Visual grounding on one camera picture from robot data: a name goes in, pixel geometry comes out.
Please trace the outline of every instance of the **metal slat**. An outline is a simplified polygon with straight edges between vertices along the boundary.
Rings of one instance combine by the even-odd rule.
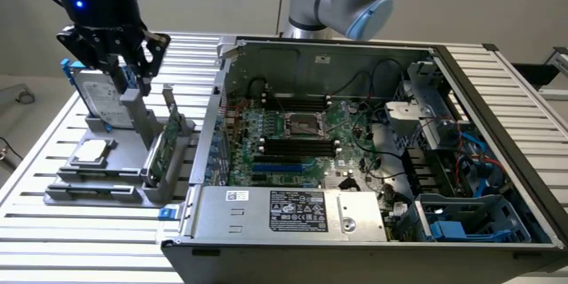
[[[515,87],[476,86],[476,89],[481,97],[485,97],[485,96],[527,97],[527,93],[523,91],[523,89],[515,88]]]
[[[533,149],[533,148],[520,148],[520,149],[525,156],[568,156],[568,149]]]
[[[163,256],[156,244],[4,242],[0,253]]]
[[[492,70],[503,70],[500,64],[495,61],[492,62],[480,62],[480,61],[459,61],[457,64],[461,68],[465,69],[492,69]]]
[[[544,183],[559,189],[568,188],[568,172],[537,172]]]
[[[41,196],[20,197],[37,198],[43,201]],[[44,218],[37,221],[32,217],[19,217],[12,219],[0,219],[0,227],[5,228],[27,228],[27,227],[51,227],[63,229],[129,229],[137,231],[155,231],[159,227],[157,220],[132,220],[132,219],[85,219],[81,223],[73,218]]]
[[[0,270],[0,282],[16,283],[159,283],[183,284],[177,273],[164,271]]]
[[[485,48],[471,48],[471,47],[447,47],[449,53],[467,53],[471,55],[489,55]]]
[[[511,78],[481,78],[469,77],[469,81],[473,86],[509,86],[517,87],[516,82]]]
[[[449,96],[452,102],[457,104],[457,98]],[[491,106],[527,106],[536,107],[533,101],[523,96],[484,96],[485,103]]]
[[[17,217],[84,217],[99,219],[157,219],[159,209],[96,208],[81,206],[7,206],[1,213]]]
[[[539,170],[559,170],[567,171],[568,174],[568,157],[559,156],[528,156],[532,167]]]
[[[543,118],[509,118],[499,116],[497,119],[505,129],[529,128],[535,130],[557,130],[551,121]]]
[[[37,229],[0,228],[1,241],[87,241],[103,243],[155,243],[156,231],[108,229]]]
[[[172,271],[164,256],[0,254],[1,268]]]
[[[551,188],[551,192],[556,199],[559,200],[561,206],[568,208],[568,189],[556,189]]]
[[[520,106],[489,106],[496,116],[545,118],[543,111],[539,108]]]
[[[209,86],[192,86],[189,84],[175,84],[172,86],[173,89],[173,95],[192,95],[192,96],[208,96],[211,94],[212,88]],[[151,94],[161,94],[163,90],[163,84],[153,84],[152,83],[152,90],[149,91]]]
[[[463,62],[463,61],[481,61],[481,62],[489,62],[489,63],[495,62],[495,59],[491,55],[472,55],[469,53],[467,54],[456,53],[452,56],[457,62]]]
[[[463,72],[465,73],[467,76],[511,79],[511,76],[508,75],[508,73],[500,70],[464,69]]]

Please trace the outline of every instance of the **blue cable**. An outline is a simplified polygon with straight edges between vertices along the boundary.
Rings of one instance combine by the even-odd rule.
[[[487,144],[479,141],[471,134],[461,132],[461,137],[472,141],[475,144],[477,144],[484,153],[487,152]]]
[[[479,198],[481,196],[483,190],[485,189],[485,186],[487,186],[487,178],[479,179],[477,190],[476,190],[476,193],[473,194],[475,198]]]

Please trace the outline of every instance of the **power supply label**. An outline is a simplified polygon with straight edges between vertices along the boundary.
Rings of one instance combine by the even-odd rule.
[[[271,191],[269,228],[275,232],[327,232],[323,192]]]

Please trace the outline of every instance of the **floor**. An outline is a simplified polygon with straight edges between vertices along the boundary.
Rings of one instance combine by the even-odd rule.
[[[17,83],[29,86],[36,101],[27,105],[17,102],[0,105],[0,136],[25,156],[75,90],[63,77],[0,75],[0,89]],[[8,177],[9,172],[0,168],[0,187]]]

